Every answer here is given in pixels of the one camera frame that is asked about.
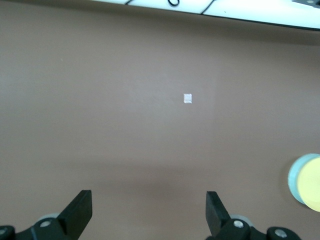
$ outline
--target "white bolt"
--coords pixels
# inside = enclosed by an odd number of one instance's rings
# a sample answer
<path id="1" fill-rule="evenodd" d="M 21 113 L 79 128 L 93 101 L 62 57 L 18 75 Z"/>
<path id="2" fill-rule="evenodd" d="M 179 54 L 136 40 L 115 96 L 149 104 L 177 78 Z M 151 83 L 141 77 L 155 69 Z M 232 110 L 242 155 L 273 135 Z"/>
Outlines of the white bolt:
<path id="1" fill-rule="evenodd" d="M 242 228 L 245 226 L 244 223 L 243 223 L 242 221 L 239 221 L 239 220 L 235 220 L 235 221 L 233 222 L 233 225 L 234 225 L 235 227 L 239 228 L 239 229 L 242 229 Z"/>
<path id="2" fill-rule="evenodd" d="M 275 233 L 278 237 L 280 237 L 280 238 L 286 238 L 286 237 L 287 237 L 286 232 L 283 231 L 282 229 L 276 229 L 276 230 L 274 231 L 274 233 Z"/>
<path id="3" fill-rule="evenodd" d="M 51 221 L 44 221 L 40 224 L 40 228 L 45 228 L 51 224 Z"/>
<path id="4" fill-rule="evenodd" d="M 185 104 L 192 104 L 192 94 L 191 93 L 183 94 L 183 102 Z"/>

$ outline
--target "yellow circular object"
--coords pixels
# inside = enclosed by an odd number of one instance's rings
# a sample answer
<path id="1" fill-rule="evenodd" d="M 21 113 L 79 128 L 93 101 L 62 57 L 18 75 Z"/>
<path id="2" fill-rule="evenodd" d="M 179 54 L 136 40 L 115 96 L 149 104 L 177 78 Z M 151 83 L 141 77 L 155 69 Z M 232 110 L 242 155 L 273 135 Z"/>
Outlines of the yellow circular object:
<path id="1" fill-rule="evenodd" d="M 304 203 L 320 212 L 320 157 L 303 166 L 297 178 L 297 189 Z"/>

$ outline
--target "round yellow lid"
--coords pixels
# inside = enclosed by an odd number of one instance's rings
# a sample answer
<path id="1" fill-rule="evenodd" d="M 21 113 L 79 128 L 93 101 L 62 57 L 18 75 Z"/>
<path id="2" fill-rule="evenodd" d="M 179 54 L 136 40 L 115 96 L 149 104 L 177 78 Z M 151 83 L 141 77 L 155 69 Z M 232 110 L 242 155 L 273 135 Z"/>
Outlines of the round yellow lid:
<path id="1" fill-rule="evenodd" d="M 297 189 L 304 203 L 320 212 L 320 157 L 303 166 L 297 178 Z"/>

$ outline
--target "screw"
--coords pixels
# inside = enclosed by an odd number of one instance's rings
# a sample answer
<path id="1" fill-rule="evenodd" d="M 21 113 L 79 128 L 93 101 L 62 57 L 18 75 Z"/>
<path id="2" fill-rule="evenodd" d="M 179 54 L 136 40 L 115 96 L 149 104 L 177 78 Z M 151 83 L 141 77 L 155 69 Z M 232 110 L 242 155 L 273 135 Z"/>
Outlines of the screw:
<path id="1" fill-rule="evenodd" d="M 276 230 L 274 231 L 274 233 L 275 233 L 278 237 L 280 237 L 280 238 L 286 238 L 286 237 L 287 237 L 286 232 L 283 231 L 282 229 L 276 229 Z"/>
<path id="2" fill-rule="evenodd" d="M 5 234 L 7 231 L 7 228 L 3 228 L 3 229 L 0 229 L 0 235 L 3 235 Z"/>
<path id="3" fill-rule="evenodd" d="M 243 223 L 242 221 L 239 221 L 239 220 L 235 220 L 235 221 L 233 222 L 233 225 L 234 225 L 235 227 L 239 228 L 239 229 L 242 229 L 242 228 L 245 226 L 244 223 Z"/>
<path id="4" fill-rule="evenodd" d="M 40 224 L 40 228 L 45 228 L 45 227 L 49 226 L 50 224 L 51 224 L 51 221 L 43 221 Z"/>

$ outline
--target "small white square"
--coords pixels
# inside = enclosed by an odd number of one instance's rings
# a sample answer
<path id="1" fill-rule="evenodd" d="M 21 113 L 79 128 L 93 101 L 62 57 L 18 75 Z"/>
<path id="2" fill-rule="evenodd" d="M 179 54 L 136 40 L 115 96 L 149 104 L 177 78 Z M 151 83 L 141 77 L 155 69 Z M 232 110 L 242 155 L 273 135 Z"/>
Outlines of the small white square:
<path id="1" fill-rule="evenodd" d="M 190 93 L 183 94 L 183 102 L 185 104 L 192 104 L 192 94 Z"/>

